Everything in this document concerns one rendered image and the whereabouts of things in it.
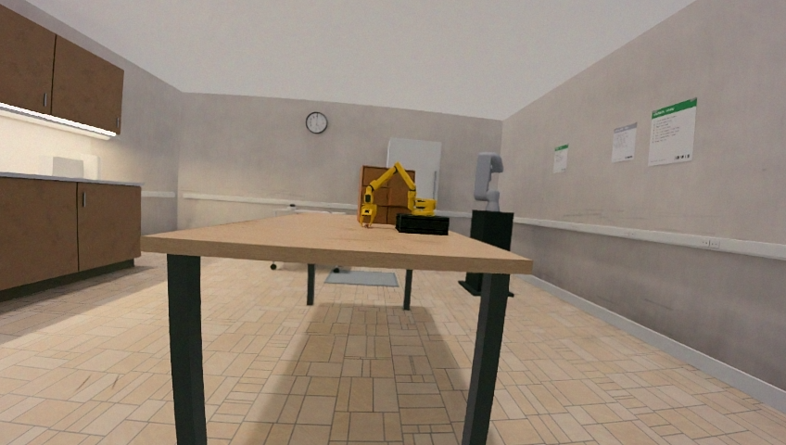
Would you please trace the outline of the brown wooden drawer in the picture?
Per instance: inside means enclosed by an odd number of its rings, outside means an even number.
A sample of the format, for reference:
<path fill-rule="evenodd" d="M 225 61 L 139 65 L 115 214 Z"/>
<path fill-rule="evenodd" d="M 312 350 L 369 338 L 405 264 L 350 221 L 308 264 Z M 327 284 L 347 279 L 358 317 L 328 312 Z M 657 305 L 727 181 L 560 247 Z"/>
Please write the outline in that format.
<path fill-rule="evenodd" d="M 412 214 L 412 211 L 407 208 L 387 207 L 387 223 L 396 223 L 396 214 Z"/>
<path fill-rule="evenodd" d="M 410 191 L 410 189 L 389 188 L 387 204 L 408 207 L 408 191 Z"/>
<path fill-rule="evenodd" d="M 377 206 L 377 212 L 374 217 L 373 223 L 386 223 L 386 210 L 387 207 Z M 371 216 L 364 216 L 363 222 L 370 222 Z"/>
<path fill-rule="evenodd" d="M 373 180 L 377 181 L 387 171 L 388 170 L 364 168 L 362 184 L 370 184 Z M 387 186 L 387 181 L 383 184 L 383 186 Z"/>
<path fill-rule="evenodd" d="M 364 203 L 364 196 L 366 194 L 367 187 L 368 186 L 362 187 L 361 203 Z M 372 204 L 387 204 L 387 188 L 379 188 L 377 191 L 374 190 L 374 201 Z"/>
<path fill-rule="evenodd" d="M 413 181 L 414 172 L 407 172 L 407 174 L 409 175 L 409 177 Z M 389 186 L 409 188 L 409 186 L 407 185 L 405 180 L 403 178 L 401 178 L 401 177 L 402 176 L 400 175 L 400 173 L 397 172 L 394 176 L 392 176 L 389 179 Z"/>

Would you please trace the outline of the brown chest of drawers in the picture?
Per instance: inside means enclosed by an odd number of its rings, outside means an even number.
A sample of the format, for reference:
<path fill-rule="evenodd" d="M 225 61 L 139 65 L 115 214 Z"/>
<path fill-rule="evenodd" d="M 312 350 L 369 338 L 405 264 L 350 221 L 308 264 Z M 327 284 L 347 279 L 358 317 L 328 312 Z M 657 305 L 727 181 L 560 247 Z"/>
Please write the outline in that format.
<path fill-rule="evenodd" d="M 362 204 L 365 204 L 365 203 L 361 203 L 362 187 L 363 187 L 363 186 L 369 186 L 369 184 L 362 184 L 362 181 L 363 181 L 363 168 L 364 168 L 364 167 L 366 167 L 366 168 L 376 168 L 376 169 L 385 169 L 385 170 L 389 170 L 389 169 L 390 169 L 390 168 L 385 168 L 385 167 L 375 167 L 375 166 L 367 166 L 367 165 L 362 165 L 362 175 L 361 175 L 361 181 L 360 181 L 360 185 L 359 185 L 358 211 L 357 211 L 357 221 L 358 221 L 358 222 L 360 222 L 360 217 L 361 217 L 361 205 L 362 205 Z M 414 175 L 413 175 L 413 183 L 415 183 L 415 171 L 412 171 L 412 170 L 405 170 L 405 171 L 406 171 L 406 172 L 414 172 Z M 389 189 L 389 188 L 410 189 L 410 188 L 404 188 L 404 187 L 394 187 L 394 186 L 389 186 L 389 180 L 387 181 L 387 186 L 381 186 L 381 188 L 387 188 L 387 202 L 388 202 L 388 189 Z M 388 205 L 388 204 L 386 204 L 386 205 L 382 205 L 382 204 L 374 204 L 374 205 L 377 205 L 377 206 L 382 206 L 382 207 L 408 208 L 407 206 L 395 206 L 395 205 Z M 386 210 L 386 223 L 382 223 L 382 222 L 373 222 L 373 223 L 380 223 L 380 224 L 395 224 L 395 223 L 387 223 L 387 210 Z"/>

